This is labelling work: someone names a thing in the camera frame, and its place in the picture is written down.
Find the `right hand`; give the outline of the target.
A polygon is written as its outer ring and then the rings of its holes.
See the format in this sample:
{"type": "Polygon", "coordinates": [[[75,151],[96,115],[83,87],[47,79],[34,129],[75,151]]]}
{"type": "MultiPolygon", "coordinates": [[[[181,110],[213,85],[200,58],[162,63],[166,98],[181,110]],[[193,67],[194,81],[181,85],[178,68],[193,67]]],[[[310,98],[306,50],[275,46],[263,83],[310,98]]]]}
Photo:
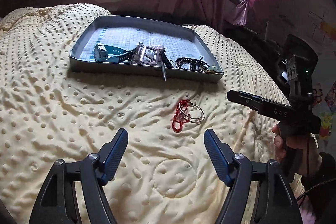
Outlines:
{"type": "Polygon", "coordinates": [[[280,135],[278,125],[273,126],[272,132],[276,134],[274,138],[275,159],[281,163],[286,159],[288,148],[302,151],[302,161],[298,167],[297,174],[305,177],[313,176],[319,170],[322,164],[322,156],[319,154],[315,139],[310,136],[291,136],[284,139],[280,135]]]}

